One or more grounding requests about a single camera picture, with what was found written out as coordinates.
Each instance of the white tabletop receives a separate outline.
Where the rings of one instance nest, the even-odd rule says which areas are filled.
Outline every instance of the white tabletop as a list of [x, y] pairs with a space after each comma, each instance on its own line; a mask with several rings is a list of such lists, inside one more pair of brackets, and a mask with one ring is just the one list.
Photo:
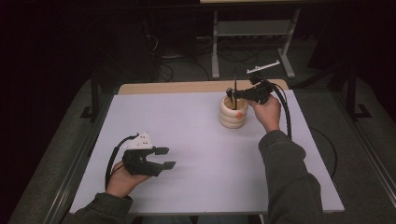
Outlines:
[[[343, 211], [294, 93], [285, 92], [293, 140], [306, 150], [304, 161], [321, 185], [323, 209]], [[223, 96], [224, 91], [116, 95], [70, 212], [105, 190], [106, 166], [113, 148], [129, 135], [148, 132], [155, 147], [170, 148], [167, 155], [149, 155], [148, 161], [177, 163], [173, 170], [163, 171], [132, 192], [131, 213], [265, 213], [268, 192], [258, 150], [265, 131], [251, 108], [242, 128], [221, 126], [219, 102]], [[281, 129], [286, 132], [283, 111]], [[122, 155], [121, 149], [115, 162]]]

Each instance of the person's right hand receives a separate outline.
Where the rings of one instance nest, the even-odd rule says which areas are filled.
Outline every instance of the person's right hand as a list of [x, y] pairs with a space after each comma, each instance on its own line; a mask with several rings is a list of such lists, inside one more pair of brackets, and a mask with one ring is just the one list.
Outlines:
[[280, 130], [280, 102], [273, 95], [269, 95], [268, 101], [263, 105], [249, 100], [247, 100], [247, 103], [254, 109], [257, 120], [262, 124], [266, 132]]

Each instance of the cream-colored cup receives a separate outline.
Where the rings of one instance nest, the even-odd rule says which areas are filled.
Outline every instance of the cream-colored cup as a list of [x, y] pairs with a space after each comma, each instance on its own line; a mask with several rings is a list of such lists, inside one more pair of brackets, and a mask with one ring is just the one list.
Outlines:
[[220, 123], [230, 129], [242, 127], [248, 114], [248, 103], [244, 99], [236, 100], [237, 108], [234, 110], [234, 104], [228, 96], [224, 96], [220, 101]]

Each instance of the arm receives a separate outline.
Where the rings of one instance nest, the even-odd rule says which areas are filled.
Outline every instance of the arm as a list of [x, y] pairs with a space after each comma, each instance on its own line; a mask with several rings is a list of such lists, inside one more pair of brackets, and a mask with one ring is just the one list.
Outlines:
[[133, 203], [128, 194], [148, 178], [146, 175], [130, 175], [122, 162], [117, 163], [106, 192], [96, 194], [92, 202], [65, 219], [64, 223], [126, 223], [126, 216]]
[[306, 170], [304, 149], [279, 130], [279, 101], [270, 96], [264, 105], [248, 103], [267, 132], [259, 150], [267, 177], [269, 223], [321, 223], [320, 184]]

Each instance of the forearm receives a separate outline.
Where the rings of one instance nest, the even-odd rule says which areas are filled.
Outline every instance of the forearm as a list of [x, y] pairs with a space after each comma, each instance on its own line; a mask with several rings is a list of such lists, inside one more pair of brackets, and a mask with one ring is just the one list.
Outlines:
[[264, 136], [259, 149], [269, 191], [269, 223], [320, 223], [320, 184], [304, 164], [305, 151], [281, 131]]
[[64, 223], [126, 223], [126, 216], [132, 203], [132, 200], [122, 199], [107, 193], [96, 194], [95, 199], [90, 204], [79, 209]]

